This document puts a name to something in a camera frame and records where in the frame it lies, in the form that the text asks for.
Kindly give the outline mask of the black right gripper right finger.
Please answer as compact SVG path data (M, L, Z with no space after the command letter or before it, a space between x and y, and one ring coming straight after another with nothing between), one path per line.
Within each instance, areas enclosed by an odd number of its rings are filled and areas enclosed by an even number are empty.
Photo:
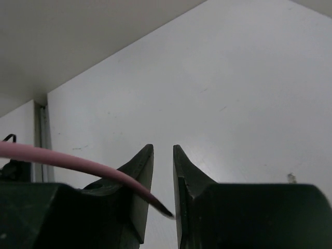
M309 184L218 183L173 147L179 248L331 248L331 206Z

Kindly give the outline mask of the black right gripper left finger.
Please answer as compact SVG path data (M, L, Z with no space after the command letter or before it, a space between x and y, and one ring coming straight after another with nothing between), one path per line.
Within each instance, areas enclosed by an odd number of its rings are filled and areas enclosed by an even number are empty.
M22 144L1 157L98 176L83 189L62 183L1 181L1 248L139 248L145 239L153 146L118 169Z

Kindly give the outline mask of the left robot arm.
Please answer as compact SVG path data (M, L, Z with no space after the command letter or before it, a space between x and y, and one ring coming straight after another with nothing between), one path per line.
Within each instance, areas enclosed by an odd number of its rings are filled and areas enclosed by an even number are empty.
M31 163L10 159L1 168L2 182L31 182Z

